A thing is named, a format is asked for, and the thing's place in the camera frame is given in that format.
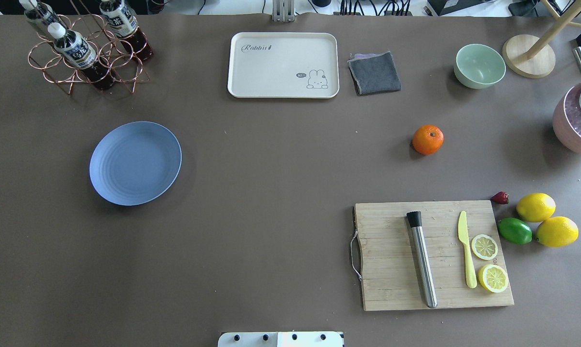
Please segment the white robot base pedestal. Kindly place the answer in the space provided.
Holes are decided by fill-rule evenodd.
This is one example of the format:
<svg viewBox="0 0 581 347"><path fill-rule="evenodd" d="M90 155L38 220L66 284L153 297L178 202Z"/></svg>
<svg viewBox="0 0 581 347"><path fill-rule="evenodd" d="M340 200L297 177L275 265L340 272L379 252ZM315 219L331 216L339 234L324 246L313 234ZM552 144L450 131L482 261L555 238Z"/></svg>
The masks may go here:
<svg viewBox="0 0 581 347"><path fill-rule="evenodd" d="M218 347L343 347L342 332L227 332L218 338Z"/></svg>

